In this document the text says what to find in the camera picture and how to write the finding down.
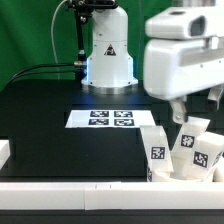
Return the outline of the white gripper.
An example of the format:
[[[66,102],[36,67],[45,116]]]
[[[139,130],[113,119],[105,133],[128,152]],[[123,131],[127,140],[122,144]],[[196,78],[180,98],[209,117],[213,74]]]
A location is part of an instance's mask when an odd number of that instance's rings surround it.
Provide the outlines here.
[[[144,89],[152,97],[171,100],[175,123],[187,121],[185,103],[179,97],[194,92],[212,87],[208,94],[208,108],[218,110],[224,95],[223,83],[224,48],[206,48],[203,40],[154,39],[147,43],[143,67]]]

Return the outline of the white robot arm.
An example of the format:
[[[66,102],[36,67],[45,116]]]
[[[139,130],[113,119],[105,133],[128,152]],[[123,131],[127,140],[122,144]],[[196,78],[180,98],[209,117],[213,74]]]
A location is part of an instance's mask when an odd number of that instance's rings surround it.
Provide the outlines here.
[[[224,96],[224,0],[177,0],[148,19],[150,38],[143,57],[143,86],[148,95],[170,103],[173,121],[187,121],[188,95],[207,89],[217,110]],[[127,50],[128,17],[120,7],[93,12],[93,50],[83,88],[119,94],[135,86]]]

